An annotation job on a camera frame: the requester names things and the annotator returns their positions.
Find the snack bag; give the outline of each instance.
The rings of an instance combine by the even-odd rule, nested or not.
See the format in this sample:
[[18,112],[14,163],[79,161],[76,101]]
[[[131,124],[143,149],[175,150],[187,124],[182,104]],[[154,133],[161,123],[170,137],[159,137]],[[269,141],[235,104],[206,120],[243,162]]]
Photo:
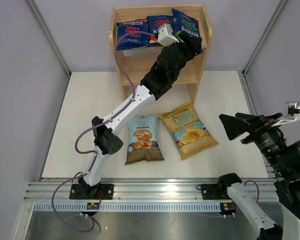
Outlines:
[[125,165],[143,160],[165,160],[158,144],[158,126],[156,114],[136,115],[129,123],[128,151]]
[[190,37],[200,37],[198,20],[174,8],[172,8],[172,13],[174,17],[174,36],[177,39],[181,40],[178,37],[180,32],[184,32]]
[[[127,21],[127,22],[118,22],[118,36],[119,39],[126,33],[142,31],[148,32],[147,27],[147,20],[146,19],[137,19],[134,21]],[[149,37],[145,34],[132,34],[120,41],[118,44],[118,50],[128,50],[128,49],[135,49],[146,47],[149,45]]]
[[218,144],[200,121],[191,100],[171,112],[158,114],[158,117],[172,134],[182,160]]
[[[175,22],[173,16],[158,15],[158,16],[147,16],[149,33],[158,33],[158,28],[163,24],[170,24],[172,31],[174,30]],[[158,44],[158,40],[154,36],[150,36],[149,45],[154,46]]]

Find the grey wall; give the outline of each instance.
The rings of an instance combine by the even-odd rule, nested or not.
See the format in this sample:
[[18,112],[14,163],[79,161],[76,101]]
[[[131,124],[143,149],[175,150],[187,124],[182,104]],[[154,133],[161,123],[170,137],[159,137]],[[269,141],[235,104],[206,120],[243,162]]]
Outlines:
[[0,0],[0,240],[37,180],[67,78],[25,0]]
[[[112,7],[187,4],[184,0],[35,0],[69,68],[114,70],[109,45]],[[192,0],[206,4],[213,27],[206,68],[242,70],[279,0]]]
[[[300,0],[288,2],[248,73],[259,114],[300,101]],[[300,139],[300,121],[281,127],[288,143]]]

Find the white table surface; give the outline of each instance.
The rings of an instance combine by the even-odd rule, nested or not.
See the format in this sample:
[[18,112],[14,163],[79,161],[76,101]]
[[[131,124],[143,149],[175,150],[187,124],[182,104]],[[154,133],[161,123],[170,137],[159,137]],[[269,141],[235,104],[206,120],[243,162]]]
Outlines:
[[[141,114],[171,111],[189,100],[187,86],[175,84],[157,102]],[[73,72],[47,160],[43,178],[70,178],[88,168],[91,154],[80,155],[74,145],[78,135],[91,127],[95,116],[102,118],[122,102],[115,72]],[[243,145],[239,137],[229,141],[218,116],[249,113],[247,102],[236,71],[205,71],[194,104],[199,118],[218,145],[205,149],[185,160],[161,120],[158,120],[159,147],[164,161],[141,161],[125,165],[128,128],[119,137],[122,149],[109,157],[103,178],[217,178],[237,173],[241,178],[267,178],[264,160],[252,143]],[[94,148],[93,133],[87,133],[79,142],[82,151]]]

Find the dark blue chip bag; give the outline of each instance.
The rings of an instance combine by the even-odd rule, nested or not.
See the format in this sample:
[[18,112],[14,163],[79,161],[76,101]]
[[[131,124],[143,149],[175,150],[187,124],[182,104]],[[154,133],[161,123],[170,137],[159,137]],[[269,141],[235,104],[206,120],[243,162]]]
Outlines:
[[[146,19],[137,19],[134,21],[127,22],[118,22],[118,37],[119,39],[126,33],[142,31],[148,32],[147,28],[147,20]],[[118,44],[117,50],[127,50],[127,49],[135,49],[149,46],[149,36],[145,34],[132,34],[124,39]]]
[[[158,28],[163,24],[170,24],[172,32],[175,27],[174,17],[166,16],[166,15],[158,15],[158,16],[147,16],[149,33],[156,34],[158,33]],[[154,36],[150,36],[149,45],[154,46],[158,44],[158,40]]]
[[198,38],[200,37],[199,33],[199,23],[198,20],[184,14],[182,11],[172,8],[172,13],[174,16],[174,36],[181,40],[178,37],[180,32],[187,34],[190,37]]

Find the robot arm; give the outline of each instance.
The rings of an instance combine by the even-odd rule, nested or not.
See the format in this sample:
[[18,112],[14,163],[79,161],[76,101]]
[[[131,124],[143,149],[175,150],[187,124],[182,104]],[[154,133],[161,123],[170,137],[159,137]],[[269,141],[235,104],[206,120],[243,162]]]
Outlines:
[[[293,107],[288,103],[288,116],[294,118],[288,119],[290,122],[300,119],[299,114],[296,114],[298,110],[299,103]],[[278,125],[285,123],[286,119],[279,120],[280,117],[281,113],[271,116],[244,113],[237,113],[235,117],[225,114],[219,116],[229,140],[236,139],[245,132],[249,133],[241,143],[254,142],[273,167],[277,178],[274,186],[282,204],[283,231],[263,213],[248,194],[242,194],[245,188],[235,173],[221,176],[217,183],[223,195],[234,200],[242,210],[260,236],[258,240],[300,240],[300,140],[290,146],[286,145],[286,139]]]
[[80,188],[86,196],[91,196],[97,191],[109,155],[115,154],[123,146],[118,135],[129,120],[172,88],[172,84],[177,80],[186,62],[201,53],[201,37],[194,38],[181,33],[178,36],[183,42],[179,42],[171,36],[171,31],[168,31],[167,28],[169,28],[168,24],[161,26],[158,36],[158,42],[163,43],[165,47],[150,71],[140,81],[140,85],[136,87],[134,97],[133,94],[129,96],[116,110],[104,118],[96,116],[92,120],[93,126],[105,124],[93,130],[94,150],[98,155],[92,156],[91,169],[89,168],[87,174],[78,180]]
[[[112,119],[111,117],[114,116],[118,111],[120,111],[130,100],[132,100],[132,94],[116,110],[114,110],[111,114],[109,114],[103,118],[103,121],[110,120],[110,122],[105,124],[104,127],[107,129],[111,129],[112,130],[111,133],[114,136],[118,136],[120,134],[120,132],[122,131],[122,129],[127,125],[127,123],[140,110],[142,110],[145,106],[156,101],[154,95],[150,94],[149,90],[144,85],[142,85],[142,86],[139,85],[136,87],[135,98],[134,98],[134,100],[132,100],[129,107],[126,108],[125,110],[123,110],[118,116],[116,116],[115,118]],[[99,124],[99,122],[97,121],[97,123],[95,123],[94,121],[92,121],[92,124],[97,125],[97,124]],[[115,141],[115,142],[112,141],[111,143],[112,143],[112,146],[109,146],[110,148],[112,147],[110,149],[111,154],[113,154],[113,152],[118,151],[122,147],[122,144],[123,144],[122,141]],[[95,186],[98,183],[100,183],[102,174],[107,165],[107,159],[109,157],[109,153],[103,154],[102,152],[104,151],[104,149],[102,151],[98,145],[95,146],[94,150],[100,154],[98,154],[98,156],[96,157],[96,161],[95,161],[90,173],[83,177],[84,181],[89,186]],[[95,156],[92,156],[89,166],[91,166],[92,161],[94,160],[94,157]]]

